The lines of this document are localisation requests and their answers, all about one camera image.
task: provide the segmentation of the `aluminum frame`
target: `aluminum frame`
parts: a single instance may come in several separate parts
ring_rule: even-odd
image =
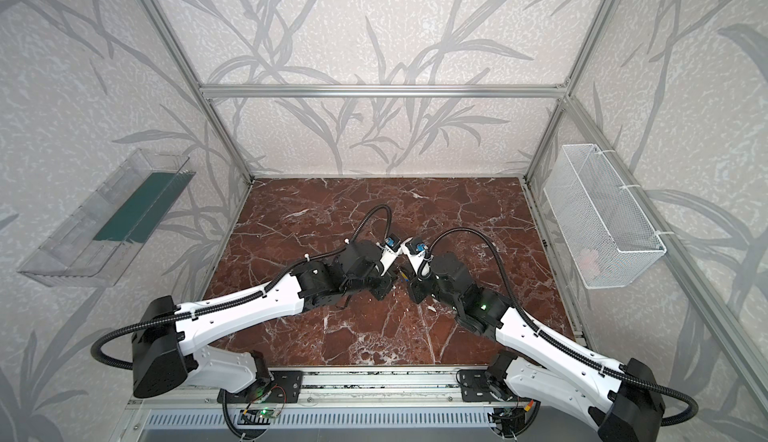
[[[213,109],[213,107],[210,106],[210,103],[200,93],[200,81],[195,74],[192,63],[184,53],[184,50],[181,48],[181,43],[176,37],[173,29],[170,27],[168,19],[163,13],[158,0],[136,1],[138,2],[144,14],[149,19],[150,24],[152,24],[152,28],[154,28],[155,32],[158,34],[160,41],[168,50],[168,54],[173,59],[177,68],[179,69],[179,72],[181,73],[181,78],[184,79],[184,82],[187,84],[187,88],[190,90],[195,101],[197,101],[200,110],[205,115],[208,123],[210,123],[214,133],[221,140],[221,143],[224,144],[226,153],[229,154],[229,156],[232,158],[232,161],[235,163],[238,170],[240,170],[240,173],[243,175],[243,177],[250,182],[251,173],[250,169],[248,168],[248,164],[245,162],[243,155],[237,149],[234,140],[232,139],[229,131],[227,131],[226,127],[224,126],[224,123],[222,123],[222,121],[219,119],[216,111]]]
[[[544,222],[544,218],[542,217],[542,213],[538,209],[538,204],[533,197],[531,187],[525,183],[525,180],[523,180],[522,177],[520,177],[520,186],[523,189],[525,201],[528,203],[528,209],[531,211],[534,227],[536,228],[536,232],[538,232],[539,239],[542,241],[551,241],[552,234],[549,232],[549,229]],[[584,320],[584,315],[581,313],[581,308],[579,307],[578,303],[576,303],[576,297],[571,291],[571,285],[565,278],[565,270],[563,269],[563,264],[561,263],[557,251],[554,249],[554,245],[549,242],[543,245],[544,254],[547,256],[549,267],[552,269],[554,285],[557,287],[558,293],[560,293],[560,298],[563,302],[563,308],[565,309],[565,316],[568,319],[568,322],[571,323],[571,331],[574,333],[576,342],[584,345],[585,347],[597,350],[597,348],[592,344],[593,339],[589,333],[589,330],[582,322]]]
[[[240,213],[245,208],[245,203],[248,201],[248,197],[250,197],[250,191],[254,189],[254,185],[250,183],[249,181],[243,181],[245,185],[247,185],[247,188],[245,189],[243,193],[242,200],[237,202],[237,210],[236,213],[232,214],[232,220],[230,220],[229,226],[226,228],[226,234],[229,234],[229,236],[232,235],[233,232],[235,232],[235,226],[237,225],[237,221],[240,219]],[[226,250],[226,244],[219,244],[218,248],[216,249],[216,252],[214,253],[214,259],[210,261],[210,265],[208,266],[208,271],[205,274],[205,279],[203,283],[200,284],[200,288],[197,289],[194,296],[192,297],[192,300],[199,301],[203,300],[203,297],[205,296],[205,292],[208,290],[208,286],[210,285],[210,282],[214,280],[214,275],[216,273],[216,267],[219,266],[219,262],[221,261],[221,258],[224,256],[224,251]],[[171,293],[174,293],[176,290],[176,287],[170,291]]]
[[[608,139],[592,120],[584,106],[575,98],[564,99],[565,112],[571,117],[581,134],[590,142],[596,144],[609,162],[614,166],[624,183],[634,190],[635,200],[648,217],[650,223],[662,234],[672,232],[673,228],[667,223],[656,205],[639,185],[627,165],[611,147]],[[768,366],[763,354],[752,339],[744,332],[741,323],[728,309],[723,298],[715,291],[712,284],[701,271],[696,261],[687,251],[681,239],[676,235],[661,235],[667,245],[667,256],[664,260],[674,275],[680,288],[686,294],[688,301],[704,321],[706,328],[712,333],[722,348],[726,359],[734,367],[739,377],[744,380],[764,415],[768,418]]]
[[[608,27],[610,19],[614,16],[614,13],[616,13],[616,8],[618,8],[620,1],[621,0],[602,0],[600,2],[598,11],[594,14],[592,24],[587,31],[587,36],[584,37],[584,42],[581,44],[581,48],[576,55],[576,60],[571,68],[571,72],[568,73],[568,77],[565,79],[564,87],[566,90],[564,96],[571,96],[578,86],[578,83],[581,82],[581,76],[584,74],[584,70],[586,70],[592,54],[598,47],[600,40],[603,38],[603,34]],[[536,147],[534,157],[525,172],[526,180],[529,180],[533,176],[536,167],[539,162],[541,162],[544,149],[547,148],[560,125],[563,111],[562,99],[559,99],[558,105],[555,107],[554,112],[552,112],[552,117],[550,117],[549,122],[547,123],[547,128],[544,130],[544,135]]]
[[[559,85],[203,85],[205,98],[561,98]]]

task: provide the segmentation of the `leaf pattern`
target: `leaf pattern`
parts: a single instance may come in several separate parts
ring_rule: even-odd
[[[201,10],[214,16],[220,15],[211,0],[185,0],[185,2],[194,2]],[[109,6],[110,24],[104,23],[105,14],[102,13],[104,6]],[[163,94],[171,94],[171,96],[175,94],[182,104],[186,104],[192,111],[198,111],[197,102],[186,88],[176,82],[178,74],[167,73],[160,68],[160,66],[169,66],[168,60],[162,58],[161,63],[156,63],[147,53],[133,46],[132,38],[126,35],[132,35],[130,30],[134,30],[134,27],[130,26],[127,30],[126,25],[112,13],[113,9],[113,5],[105,5],[103,0],[0,0],[0,22],[5,22],[5,17],[9,13],[24,11],[24,16],[38,18],[42,20],[44,26],[47,24],[62,34],[63,36],[57,39],[56,43],[76,44],[89,53],[91,55],[89,64],[85,65],[84,71],[93,75],[92,89],[95,91],[84,93],[84,100],[94,96],[103,98],[115,96],[111,93],[108,81],[102,76],[102,73],[105,73],[102,68],[105,65],[111,67],[111,59],[120,56],[123,60],[128,60],[129,63],[144,70],[145,73],[142,73],[142,76],[155,77],[160,84],[164,84],[164,87],[160,87]],[[131,9],[139,11],[138,6]],[[164,51],[159,53],[160,57],[167,57]],[[50,89],[50,87],[45,86],[42,89]],[[208,177],[205,182],[202,179],[198,181],[208,184],[215,193],[215,197],[218,197],[218,201],[212,205],[206,203],[198,206],[197,189],[192,186],[187,187],[188,208],[170,212],[162,225],[163,230],[177,234],[189,244],[187,251],[177,261],[170,263],[167,269],[167,274],[173,274],[174,277],[174,297],[184,301],[199,298],[202,295],[205,289],[203,284],[206,280],[205,275],[210,273],[209,270],[215,262],[216,251],[226,236],[229,224],[236,216],[245,186],[242,185],[241,175],[229,157],[222,154],[220,145],[217,145],[218,142],[212,140],[210,128],[206,124],[197,122],[202,127],[194,126],[192,129],[189,121],[183,120],[168,106],[160,105],[160,108],[161,113],[167,114],[168,121],[178,126],[178,130],[148,129],[125,133],[118,135],[113,142],[132,145],[163,140],[186,141],[185,152],[201,161],[200,166],[203,166],[206,171],[206,174],[201,175]],[[352,120],[355,114],[352,112],[345,116]],[[262,165],[263,158],[263,156],[250,157],[249,162],[263,171],[271,171],[270,168]],[[0,236],[7,233],[5,230],[12,226],[18,217],[18,213],[15,213],[11,207],[7,205],[0,207]],[[11,359],[8,359],[9,363],[16,363],[17,366],[7,365],[6,360],[0,364],[0,434],[2,434],[0,439],[14,442],[63,441],[62,431],[55,423],[57,417],[61,417],[62,414],[71,417],[72,407],[88,406],[86,402],[88,398],[84,397],[88,392],[83,390],[82,381],[79,383],[76,379],[67,379],[65,374],[72,366],[74,359],[82,357],[84,349],[104,332],[110,330],[104,328],[88,333],[83,327],[89,316],[100,308],[98,303],[104,290],[100,288],[90,291],[76,311],[63,313],[63,324],[58,330],[54,327],[54,335],[50,340],[48,336],[41,339],[39,334],[42,331],[35,331],[34,326],[30,327],[25,344],[18,348],[17,360],[11,362]],[[9,380],[10,374],[16,373],[15,370],[18,370],[16,388]],[[67,384],[70,384],[70,387],[57,393],[49,393],[55,378],[57,383],[64,380],[63,387]]]
[[[48,382],[63,366],[72,358],[90,346],[104,332],[111,329],[98,331],[82,338],[72,344],[69,342],[83,326],[88,315],[94,310],[101,296],[103,288],[93,291],[69,319],[59,328],[49,345],[43,351],[42,356],[35,364],[35,354],[38,347],[38,339],[32,331],[27,339],[27,345],[22,355],[21,377],[18,385],[18,396],[13,386],[0,368],[0,426],[3,427],[4,437],[11,436],[14,442],[28,442],[30,439],[45,440],[48,442],[64,442],[61,431],[48,417],[37,411],[51,405],[60,404],[79,395],[88,395],[85,390],[65,390],[58,394],[38,402],[40,393]]]
[[[227,80],[235,71],[247,71],[245,81],[250,84],[278,83],[285,84],[289,76],[301,76],[312,80],[312,83],[338,84],[339,82],[327,73],[313,67],[299,66],[292,63],[293,45],[296,34],[302,29],[305,21],[315,10],[319,0],[300,0],[300,12],[293,20],[286,19],[284,0],[235,0],[245,18],[252,22],[250,29],[236,27],[222,15],[222,10],[214,0],[180,0],[189,6],[209,12],[226,26],[238,40],[245,54],[240,54],[214,69],[207,83],[216,84]],[[508,0],[485,0],[474,7],[465,7],[464,0],[453,0],[450,13],[442,27],[442,36],[435,42],[424,46],[410,60],[388,61],[385,50],[376,33],[377,20],[373,14],[364,17],[365,33],[370,41],[371,62],[375,64],[377,77],[375,80],[365,80],[356,76],[359,84],[379,83],[391,84],[402,80],[402,83],[420,83],[425,78],[428,83],[436,83],[440,77],[441,66],[446,57],[457,53],[483,52],[500,58],[513,58],[520,63],[531,62],[531,54],[524,53],[514,47],[507,46],[490,38],[473,37],[478,28],[485,24],[491,16],[498,12]],[[463,18],[459,17],[461,10],[467,10]],[[253,38],[243,35],[254,32]],[[491,70],[486,68],[467,83],[480,83]],[[336,166],[339,175],[345,173],[345,156],[342,156],[340,144],[349,150],[369,151],[384,164],[382,172],[392,173],[405,161],[418,155],[426,155],[434,147],[434,140],[439,136],[446,145],[453,137],[469,137],[482,143],[487,137],[487,131],[480,129],[481,125],[509,123],[506,119],[494,119],[485,115],[466,113],[463,119],[457,117],[456,108],[463,108],[462,100],[452,100],[444,103],[432,98],[398,99],[370,98],[372,114],[360,115],[356,110],[356,99],[345,100],[341,105],[335,104],[331,109],[329,104],[321,104],[318,108],[314,103],[298,98],[283,98],[274,103],[280,108],[280,113],[302,127],[303,134],[317,137],[327,147],[327,153]],[[228,125],[231,127],[238,147],[243,148],[249,141],[241,139],[244,107],[247,99],[229,99],[215,102],[217,106],[232,104],[226,110]],[[398,116],[406,116],[409,133],[403,136],[402,129],[393,125],[392,121]],[[344,136],[350,126],[355,132],[364,131],[364,135],[347,141]],[[250,159],[256,156],[248,154]],[[264,167],[254,167],[260,173]]]

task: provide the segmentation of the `black mounting plate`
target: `black mounting plate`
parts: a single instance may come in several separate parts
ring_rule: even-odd
[[[285,390],[286,404],[295,404],[298,402],[299,392],[301,392],[301,381],[304,375],[303,372],[301,370],[272,370],[272,375],[275,378],[275,387],[272,388],[266,399],[261,400],[261,403],[282,404],[283,390]],[[216,402],[221,404],[221,396],[216,398]],[[227,394],[226,402],[228,404],[247,404],[250,400],[246,400],[245,391],[243,391],[237,394]]]
[[[462,389],[462,401],[464,402],[498,402],[491,394],[488,379],[485,378],[485,369],[459,370],[456,374],[458,386]]]

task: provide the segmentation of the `black cable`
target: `black cable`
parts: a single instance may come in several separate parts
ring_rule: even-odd
[[[360,231],[362,230],[363,226],[366,223],[368,223],[368,220],[373,216],[373,214],[375,214],[381,209],[385,209],[387,213],[386,228],[384,229],[383,240],[385,240],[389,236],[389,228],[392,225],[392,209],[386,204],[379,204],[374,208],[370,209],[368,213],[366,213],[366,215],[360,222],[360,225],[358,225],[357,229],[355,229],[355,232],[352,235],[350,242],[357,239],[357,236],[360,234]],[[299,264],[302,264],[307,261],[315,261],[321,258],[327,258],[327,257],[332,257],[334,255],[339,255],[344,251],[345,248],[346,248],[346,245],[342,245],[335,250],[331,250],[330,252],[326,252],[324,254],[319,254],[319,255],[312,255],[312,257],[309,257],[309,260],[307,258],[302,258],[300,260],[297,260],[293,262],[293,264],[290,264],[284,267],[283,270],[280,271],[280,274],[278,274],[277,277],[274,277],[274,279],[272,279],[272,282],[268,283],[266,287],[264,287],[263,291],[257,291],[255,293],[251,293],[249,295],[236,298],[231,301],[217,303],[215,305],[209,305],[207,307],[203,307],[195,311],[194,315],[195,317],[199,317],[200,315],[206,315],[208,313],[224,311],[226,309],[237,307],[238,305],[242,305],[243,303],[255,301],[257,298],[265,297],[266,294],[269,291],[271,291],[275,287],[275,285],[277,285],[277,283],[280,282],[280,280],[282,280],[283,277],[285,277],[285,275],[288,272],[292,271]],[[172,315],[167,315],[165,317],[153,318],[152,320],[149,320],[149,321],[133,323],[131,325],[128,325],[127,327],[122,327],[122,328],[119,328],[118,330],[102,335],[97,341],[93,342],[93,345],[91,345],[91,357],[93,357],[98,362],[101,362],[102,364],[109,365],[110,367],[115,367],[115,368],[120,368],[125,370],[133,370],[134,368],[133,363],[128,362],[127,360],[119,360],[116,358],[112,358],[107,354],[105,354],[104,351],[101,350],[101,348],[107,342],[113,341],[114,339],[122,337],[124,335],[132,334],[133,332],[139,332],[150,327],[159,327],[161,325],[168,325],[169,323],[183,321],[187,318],[192,318],[192,315],[193,315],[192,312],[174,313]]]
[[[221,411],[224,414],[224,423],[226,424],[226,428],[230,430],[232,434],[234,434],[235,437],[237,437],[240,440],[256,440],[261,436],[265,430],[261,430],[259,435],[255,437],[246,437],[245,432],[239,432],[237,428],[235,427],[235,424],[232,422],[232,419],[230,418],[230,412],[226,408],[226,390],[225,389],[219,389],[219,397],[221,397]]]
[[[510,439],[510,438],[517,438],[517,436],[519,436],[520,434],[522,434],[523,432],[525,432],[526,430],[531,428],[531,426],[533,425],[533,421],[536,420],[536,416],[538,416],[538,410],[542,407],[542,403],[541,402],[539,402],[538,400],[535,400],[535,402],[536,402],[536,405],[534,406],[534,408],[531,411],[531,417],[529,417],[525,421],[525,424],[523,425],[523,427],[520,429],[519,432],[514,432],[513,431],[512,432],[512,437],[504,437],[504,433],[501,432],[498,428],[492,428],[494,433],[496,435],[500,436],[503,439]],[[502,417],[502,416],[499,416],[499,415],[496,415],[496,414],[488,414],[488,415],[491,416],[492,418],[496,418],[496,419],[513,420],[513,419],[525,417],[525,415],[527,413],[528,412],[523,412],[522,414],[514,415],[512,417]]]
[[[483,239],[486,245],[488,245],[488,248],[491,250],[491,254],[493,255],[496,265],[498,266],[499,274],[502,275],[502,281],[504,282],[504,286],[507,289],[507,293],[509,295],[509,299],[510,299],[510,302],[512,303],[514,310],[517,311],[517,313],[520,315],[520,318],[523,319],[523,322],[525,322],[531,328],[531,330],[533,330],[533,332],[537,334],[536,335],[537,337],[543,338],[545,341],[549,342],[552,346],[557,348],[559,351],[565,353],[566,355],[568,355],[573,359],[578,360],[582,364],[594,370],[601,370],[602,374],[621,380],[622,382],[627,382],[629,385],[634,385],[635,387],[640,389],[650,390],[652,392],[657,392],[658,394],[666,395],[667,397],[678,399],[681,402],[685,402],[688,405],[688,407],[682,412],[680,412],[679,414],[675,414],[673,416],[665,417],[661,419],[662,427],[681,424],[686,420],[690,420],[694,416],[696,416],[696,413],[698,413],[699,411],[699,404],[690,395],[684,394],[683,392],[680,392],[679,390],[675,390],[673,388],[668,388],[663,385],[655,384],[647,380],[636,378],[633,375],[629,375],[624,372],[620,372],[618,370],[606,368],[602,364],[599,364],[598,362],[595,362],[594,360],[584,356],[583,354],[580,354],[579,352],[571,349],[567,345],[563,344],[561,341],[552,337],[552,335],[548,334],[546,331],[539,331],[538,324],[533,322],[533,319],[531,319],[531,317],[528,316],[528,313],[526,313],[525,310],[523,310],[523,307],[520,304],[520,301],[518,300],[518,298],[514,296],[514,293],[512,293],[511,284],[509,283],[509,277],[507,275],[506,269],[504,268],[504,262],[502,261],[501,255],[498,254],[498,250],[496,250],[496,246],[493,244],[491,239],[489,239],[485,234],[475,230],[474,228],[454,227],[438,235],[435,241],[432,243],[432,245],[430,245],[429,248],[427,248],[427,252],[425,254],[424,260],[422,260],[421,265],[419,265],[418,267],[418,272],[416,274],[417,277],[419,278],[421,277],[422,271],[424,270],[427,260],[432,258],[432,251],[435,249],[435,246],[437,245],[437,243],[440,240],[442,240],[445,236],[457,231],[465,231],[465,232],[469,232],[471,234],[477,235],[478,237]]]
[[[384,227],[384,238],[382,239],[382,241],[386,241],[386,238],[389,236],[389,228],[392,226],[392,209],[387,204],[378,204],[374,208],[368,210],[366,216],[362,218],[362,222],[360,222],[360,225],[357,226],[355,233],[352,234],[350,242],[357,240],[358,235],[360,235],[362,228],[368,223],[370,217],[372,217],[373,214],[377,213],[381,209],[386,210],[386,227]]]
[[[537,400],[536,405],[535,407],[533,407],[533,410],[531,412],[531,417],[529,417],[528,420],[525,421],[525,425],[523,426],[523,428],[520,429],[519,432],[514,433],[515,437],[519,436],[520,434],[522,434],[523,432],[531,428],[531,426],[533,425],[533,421],[536,420],[536,416],[538,415],[538,410],[540,408],[542,408],[542,403]]]

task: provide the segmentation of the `clear plastic tray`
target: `clear plastic tray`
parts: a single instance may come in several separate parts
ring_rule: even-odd
[[[49,287],[115,285],[194,175],[188,160],[136,150],[18,271]]]

